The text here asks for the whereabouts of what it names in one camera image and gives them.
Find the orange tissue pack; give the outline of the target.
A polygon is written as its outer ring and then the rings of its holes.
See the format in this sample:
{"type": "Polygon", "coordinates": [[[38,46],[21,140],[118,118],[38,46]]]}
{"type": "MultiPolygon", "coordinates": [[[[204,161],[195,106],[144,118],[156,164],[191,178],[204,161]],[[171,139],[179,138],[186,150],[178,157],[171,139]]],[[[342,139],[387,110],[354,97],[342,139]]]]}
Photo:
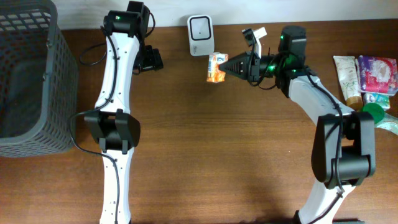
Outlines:
{"type": "Polygon", "coordinates": [[[210,83],[224,82],[226,72],[220,70],[220,65],[227,62],[229,59],[228,54],[214,52],[209,54],[208,73],[206,81],[210,83]]]}

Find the white cream tube gold cap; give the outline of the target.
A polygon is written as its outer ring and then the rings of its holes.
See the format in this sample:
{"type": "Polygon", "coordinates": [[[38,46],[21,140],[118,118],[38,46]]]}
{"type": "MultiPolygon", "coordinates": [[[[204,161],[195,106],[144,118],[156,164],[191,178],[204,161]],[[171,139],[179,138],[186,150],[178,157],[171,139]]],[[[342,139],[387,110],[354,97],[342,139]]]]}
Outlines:
{"type": "Polygon", "coordinates": [[[333,56],[346,105],[355,111],[363,107],[354,56],[333,56]]]}

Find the red purple pad package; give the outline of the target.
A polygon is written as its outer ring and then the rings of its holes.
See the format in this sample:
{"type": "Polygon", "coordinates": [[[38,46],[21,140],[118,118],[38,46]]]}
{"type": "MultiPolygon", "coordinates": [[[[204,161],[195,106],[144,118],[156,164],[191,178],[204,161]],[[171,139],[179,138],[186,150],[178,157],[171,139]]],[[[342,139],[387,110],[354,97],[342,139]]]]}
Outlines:
{"type": "Polygon", "coordinates": [[[397,93],[397,60],[360,55],[356,59],[362,93],[394,96],[397,93]]]}

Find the green lid glass jar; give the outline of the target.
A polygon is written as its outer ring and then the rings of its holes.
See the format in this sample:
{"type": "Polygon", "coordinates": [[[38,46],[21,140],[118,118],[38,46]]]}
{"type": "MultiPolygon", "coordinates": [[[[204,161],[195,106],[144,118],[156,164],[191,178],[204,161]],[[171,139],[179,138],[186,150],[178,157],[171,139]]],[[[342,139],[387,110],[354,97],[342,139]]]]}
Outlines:
{"type": "Polygon", "coordinates": [[[374,123],[381,122],[385,117],[384,109],[377,103],[367,103],[361,108],[361,112],[368,112],[374,119],[374,123]]]}

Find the teal tissue pack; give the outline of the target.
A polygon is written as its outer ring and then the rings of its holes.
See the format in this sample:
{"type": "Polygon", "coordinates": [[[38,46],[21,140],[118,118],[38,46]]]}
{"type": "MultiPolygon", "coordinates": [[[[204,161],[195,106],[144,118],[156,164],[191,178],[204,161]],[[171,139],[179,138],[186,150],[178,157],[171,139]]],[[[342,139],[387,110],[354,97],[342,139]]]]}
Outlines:
{"type": "Polygon", "coordinates": [[[365,93],[363,95],[364,104],[368,103],[376,103],[383,108],[384,111],[387,111],[391,108],[390,99],[387,95],[382,95],[379,93],[365,93]]]}

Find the mint green wipes packet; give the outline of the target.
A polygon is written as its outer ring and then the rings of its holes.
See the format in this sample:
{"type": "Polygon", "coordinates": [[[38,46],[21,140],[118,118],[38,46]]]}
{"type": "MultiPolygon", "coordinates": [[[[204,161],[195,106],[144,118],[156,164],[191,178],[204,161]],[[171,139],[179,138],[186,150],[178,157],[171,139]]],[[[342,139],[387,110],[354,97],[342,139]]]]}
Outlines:
{"type": "Polygon", "coordinates": [[[385,129],[395,135],[398,135],[398,120],[396,117],[391,116],[388,113],[384,114],[383,119],[376,123],[375,127],[379,129],[385,129]]]}

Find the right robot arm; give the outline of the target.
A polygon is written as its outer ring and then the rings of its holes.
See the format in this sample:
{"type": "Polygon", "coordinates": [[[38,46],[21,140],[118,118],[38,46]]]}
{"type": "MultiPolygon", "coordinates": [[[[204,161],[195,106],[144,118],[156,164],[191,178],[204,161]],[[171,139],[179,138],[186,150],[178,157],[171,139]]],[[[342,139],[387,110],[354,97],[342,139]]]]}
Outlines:
{"type": "Polygon", "coordinates": [[[316,126],[311,166],[315,182],[292,223],[333,223],[344,199],[376,170],[374,119],[344,105],[305,64],[306,30],[285,26],[276,54],[261,54],[263,27],[242,31],[250,51],[220,65],[220,70],[259,86],[274,78],[275,87],[299,105],[316,126]]]}

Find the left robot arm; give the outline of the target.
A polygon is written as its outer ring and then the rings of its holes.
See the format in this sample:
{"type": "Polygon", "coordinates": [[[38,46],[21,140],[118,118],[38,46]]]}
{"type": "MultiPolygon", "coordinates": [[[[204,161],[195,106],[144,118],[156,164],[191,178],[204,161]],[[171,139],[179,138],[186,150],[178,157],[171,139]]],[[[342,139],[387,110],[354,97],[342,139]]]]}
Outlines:
{"type": "Polygon", "coordinates": [[[129,177],[140,122],[131,115],[133,75],[164,67],[160,52],[145,43],[151,35],[153,13],[143,3],[130,1],[125,11],[109,11],[101,30],[106,37],[106,65],[101,92],[84,121],[104,166],[104,195],[100,223],[131,223],[129,177]]]}

